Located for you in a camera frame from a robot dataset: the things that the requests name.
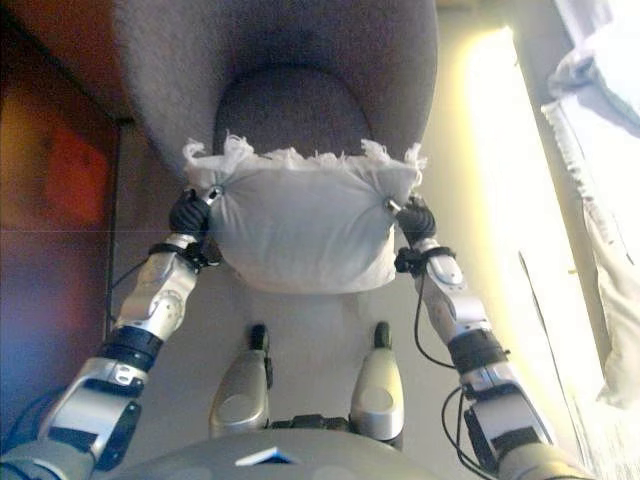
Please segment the white pillow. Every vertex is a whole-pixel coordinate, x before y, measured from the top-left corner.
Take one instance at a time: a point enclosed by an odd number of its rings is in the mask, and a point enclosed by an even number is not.
[[[393,216],[384,203],[406,203],[426,162],[419,144],[393,160],[363,140],[363,156],[293,148],[259,156],[244,138],[229,136],[224,155],[196,156],[184,147],[186,175],[211,207],[211,234],[226,262],[251,286],[269,292],[335,294],[380,287],[395,275]]]

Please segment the chair backrest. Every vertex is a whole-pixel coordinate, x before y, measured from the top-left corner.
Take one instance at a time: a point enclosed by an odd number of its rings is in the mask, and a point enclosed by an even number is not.
[[[216,129],[216,119],[229,87],[278,66],[334,76],[359,105],[366,126],[339,124],[347,131],[335,151],[368,131],[398,157],[422,137],[436,72],[433,0],[117,0],[114,21],[133,110],[178,174],[187,138],[212,151],[221,144],[215,132],[228,126]],[[273,129],[280,147],[292,143],[291,128]],[[232,133],[251,140],[251,131]]]

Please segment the chair seat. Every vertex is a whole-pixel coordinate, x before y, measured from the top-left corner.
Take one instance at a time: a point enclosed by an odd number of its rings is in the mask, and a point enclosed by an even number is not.
[[[319,70],[276,66],[234,82],[217,111],[214,152],[227,132],[245,136],[256,152],[294,147],[303,156],[361,154],[371,138],[359,102],[337,77]]]

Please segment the white curtain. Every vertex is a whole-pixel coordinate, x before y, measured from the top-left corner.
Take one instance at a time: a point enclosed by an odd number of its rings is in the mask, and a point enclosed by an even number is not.
[[[575,48],[544,107],[583,201],[611,338],[601,399],[640,408],[640,2],[556,0]]]

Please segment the bright window light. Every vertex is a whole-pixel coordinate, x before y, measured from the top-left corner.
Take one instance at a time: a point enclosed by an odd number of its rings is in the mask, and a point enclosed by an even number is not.
[[[595,397],[603,384],[600,364],[510,29],[483,35],[471,45],[466,93],[473,151],[488,195],[493,254],[501,263],[497,277],[509,315],[531,311],[522,254],[563,384]],[[539,352],[524,353],[536,358]]]

